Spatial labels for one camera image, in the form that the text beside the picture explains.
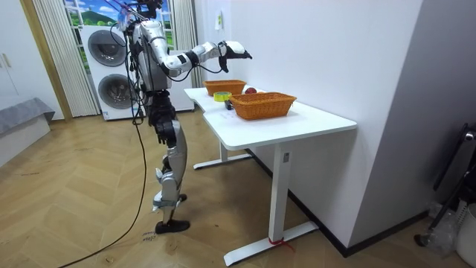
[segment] yellow object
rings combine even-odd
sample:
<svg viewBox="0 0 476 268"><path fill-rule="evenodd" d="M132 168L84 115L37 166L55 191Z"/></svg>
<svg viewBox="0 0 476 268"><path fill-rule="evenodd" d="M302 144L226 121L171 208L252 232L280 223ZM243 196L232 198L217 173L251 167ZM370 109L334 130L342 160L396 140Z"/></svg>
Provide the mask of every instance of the yellow object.
<svg viewBox="0 0 476 268"><path fill-rule="evenodd" d="M213 99L215 101L223 102L228 101L230 99L231 93L230 92L215 92L213 93Z"/></svg>

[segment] orange basket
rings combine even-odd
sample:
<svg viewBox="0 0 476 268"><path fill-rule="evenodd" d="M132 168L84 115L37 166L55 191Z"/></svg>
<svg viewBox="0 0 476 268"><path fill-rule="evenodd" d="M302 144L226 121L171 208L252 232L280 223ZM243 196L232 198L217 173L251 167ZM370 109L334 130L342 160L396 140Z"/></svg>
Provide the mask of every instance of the orange basket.
<svg viewBox="0 0 476 268"><path fill-rule="evenodd" d="M230 92L232 95L240 95L246 82L241 80L217 80L203 81L207 87L208 95L213 96L215 92Z"/></svg>
<svg viewBox="0 0 476 268"><path fill-rule="evenodd" d="M275 118L288 114L296 97L277 92L230 96L239 117L246 120Z"/></svg>

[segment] apple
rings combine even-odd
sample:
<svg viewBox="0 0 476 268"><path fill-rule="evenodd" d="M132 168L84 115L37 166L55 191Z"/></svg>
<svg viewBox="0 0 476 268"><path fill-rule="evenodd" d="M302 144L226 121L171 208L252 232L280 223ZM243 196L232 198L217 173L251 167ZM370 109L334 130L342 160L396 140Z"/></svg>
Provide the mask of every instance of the apple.
<svg viewBox="0 0 476 268"><path fill-rule="evenodd" d="M248 88L246 89L245 91L245 94L253 94L253 93L256 93L256 89L255 88Z"/></svg>

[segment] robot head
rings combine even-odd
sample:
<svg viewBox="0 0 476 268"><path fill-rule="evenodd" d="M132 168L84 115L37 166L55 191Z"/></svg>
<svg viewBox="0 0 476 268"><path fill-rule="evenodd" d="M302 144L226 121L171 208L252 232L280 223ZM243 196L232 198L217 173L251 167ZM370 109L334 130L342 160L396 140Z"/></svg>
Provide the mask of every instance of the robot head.
<svg viewBox="0 0 476 268"><path fill-rule="evenodd" d="M163 0L137 0L137 3L128 4L129 6L137 6L137 12L142 16L145 16L149 19L155 19L157 17L157 8L162 8Z"/></svg>

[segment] table leg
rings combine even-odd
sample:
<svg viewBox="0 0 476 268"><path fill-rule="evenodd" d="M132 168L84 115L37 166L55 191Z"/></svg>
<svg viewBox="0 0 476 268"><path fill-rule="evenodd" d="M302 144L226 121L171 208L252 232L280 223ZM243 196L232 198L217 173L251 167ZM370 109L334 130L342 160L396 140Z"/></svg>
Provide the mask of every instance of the table leg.
<svg viewBox="0 0 476 268"><path fill-rule="evenodd" d="M219 150L220 150L220 159L212 160L208 162L198 163L193 166L193 169L198 170L201 168L208 168L217 165L222 165L224 163L229 163L241 159L249 159L251 155L249 153L244 153L239 156L230 156L228 157L228 151L226 150L225 146L223 146L222 142L219 141Z"/></svg>
<svg viewBox="0 0 476 268"><path fill-rule="evenodd" d="M291 240L293 238L312 232L318 227L309 221L299 226L284 231L284 216L286 214L286 201L288 198L289 173L292 160L292 145L290 143L276 144L274 146L273 183L271 189L271 211L269 215L269 240L273 242ZM245 258L256 255L274 247L268 238L251 243L227 253L223 258L225 264L230 266Z"/></svg>

